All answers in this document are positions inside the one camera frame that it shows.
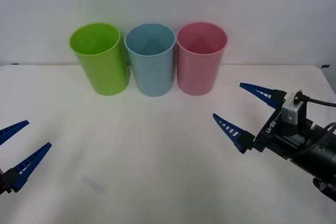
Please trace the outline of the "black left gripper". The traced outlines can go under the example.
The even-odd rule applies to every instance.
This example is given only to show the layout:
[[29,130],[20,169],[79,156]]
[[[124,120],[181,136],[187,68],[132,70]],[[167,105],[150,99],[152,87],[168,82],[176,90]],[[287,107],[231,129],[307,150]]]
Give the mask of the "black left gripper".
[[[21,129],[27,126],[29,122],[27,120],[13,124],[9,127],[0,130],[0,145],[9,140],[13,135],[18,133]],[[52,147],[51,143],[46,143],[43,147],[31,154],[28,158],[8,171],[3,172],[0,169],[0,188],[1,194],[4,192],[11,193],[14,191],[17,193],[28,181],[29,176],[47,154]]]

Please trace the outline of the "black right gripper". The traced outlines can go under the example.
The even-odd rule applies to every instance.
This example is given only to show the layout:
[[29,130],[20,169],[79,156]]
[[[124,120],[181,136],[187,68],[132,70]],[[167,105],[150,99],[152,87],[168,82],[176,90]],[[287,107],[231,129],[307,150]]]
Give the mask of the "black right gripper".
[[312,121],[307,119],[306,102],[301,101],[295,105],[298,111],[293,115],[297,121],[289,123],[288,120],[282,119],[281,107],[287,94],[285,91],[242,82],[239,86],[275,109],[256,138],[248,131],[213,113],[217,125],[242,154],[251,150],[253,145],[253,148],[260,152],[267,148],[284,159],[314,159],[313,142],[310,139]]

